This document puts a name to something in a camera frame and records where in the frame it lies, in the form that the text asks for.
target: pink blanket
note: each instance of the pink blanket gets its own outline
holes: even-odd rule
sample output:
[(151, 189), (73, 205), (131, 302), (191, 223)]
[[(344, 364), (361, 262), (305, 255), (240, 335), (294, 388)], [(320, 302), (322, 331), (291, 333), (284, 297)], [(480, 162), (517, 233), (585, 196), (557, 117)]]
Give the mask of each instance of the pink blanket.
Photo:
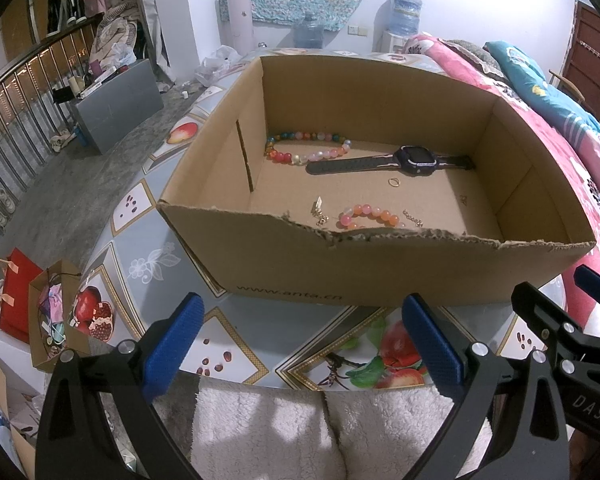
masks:
[(436, 38), (415, 36), (409, 40), (405, 51), (409, 54), (426, 54), (438, 63), (448, 76), (504, 97), (531, 126), (560, 165), (582, 204), (598, 242), (579, 262), (562, 273), (567, 312), (584, 327), (596, 302), (575, 285), (573, 271), (578, 265), (585, 264), (600, 273), (600, 192), (587, 171), (587, 168), (590, 169), (595, 182), (600, 184), (600, 143), (596, 139), (585, 137), (580, 147), (583, 164), (567, 140), (522, 101), (509, 86), (481, 74)]

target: pillow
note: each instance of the pillow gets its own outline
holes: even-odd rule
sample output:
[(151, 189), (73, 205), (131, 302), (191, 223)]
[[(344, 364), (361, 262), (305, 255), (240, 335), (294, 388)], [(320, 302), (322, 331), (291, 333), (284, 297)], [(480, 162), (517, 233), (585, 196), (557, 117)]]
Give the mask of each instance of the pillow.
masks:
[(506, 41), (486, 43), (513, 89), (578, 151), (587, 130), (600, 135), (600, 123), (567, 94), (549, 85), (542, 69), (518, 47)]
[(452, 49), (456, 54), (469, 62), (478, 72), (496, 81), (509, 83), (502, 70), (500, 70), (500, 66), (495, 58), (476, 44), (463, 40), (440, 40), (440, 43)]

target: plastic water bottle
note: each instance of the plastic water bottle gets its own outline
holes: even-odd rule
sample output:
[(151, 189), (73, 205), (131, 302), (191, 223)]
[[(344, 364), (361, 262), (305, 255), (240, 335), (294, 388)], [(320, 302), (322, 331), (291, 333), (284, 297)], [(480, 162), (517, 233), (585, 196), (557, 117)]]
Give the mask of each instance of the plastic water bottle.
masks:
[(414, 36), (420, 26), (422, 0), (391, 0), (389, 32), (398, 36)]
[(304, 19), (294, 25), (294, 47), (322, 48), (324, 43), (324, 25), (318, 22), (312, 13), (306, 12)]

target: doorway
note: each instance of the doorway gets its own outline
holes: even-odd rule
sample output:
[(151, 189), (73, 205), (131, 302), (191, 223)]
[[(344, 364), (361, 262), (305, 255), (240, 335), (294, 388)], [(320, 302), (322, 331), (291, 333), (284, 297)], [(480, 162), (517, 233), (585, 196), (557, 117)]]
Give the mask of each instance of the doorway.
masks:
[[(600, 120), (600, 16), (593, 7), (578, 2), (573, 42), (562, 74), (584, 96), (581, 106)], [(578, 100), (567, 85), (558, 88)]]

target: white fluffy cloth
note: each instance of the white fluffy cloth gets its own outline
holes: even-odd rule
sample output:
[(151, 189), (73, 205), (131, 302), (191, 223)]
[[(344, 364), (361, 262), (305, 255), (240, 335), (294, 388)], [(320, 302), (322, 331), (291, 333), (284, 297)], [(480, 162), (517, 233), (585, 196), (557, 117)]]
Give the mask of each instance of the white fluffy cloth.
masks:
[[(399, 480), (427, 449), (453, 406), (435, 386), (326, 394), (330, 422), (347, 465), (347, 480)], [(473, 471), (487, 451), (484, 421), (459, 476)]]
[(318, 392), (200, 378), (191, 463), (205, 480), (344, 480)]
[[(205, 480), (397, 480), (452, 401), (435, 387), (326, 395), (200, 379), (191, 463)], [(338, 443), (333, 428), (338, 435)], [(462, 474), (491, 439), (485, 421)]]

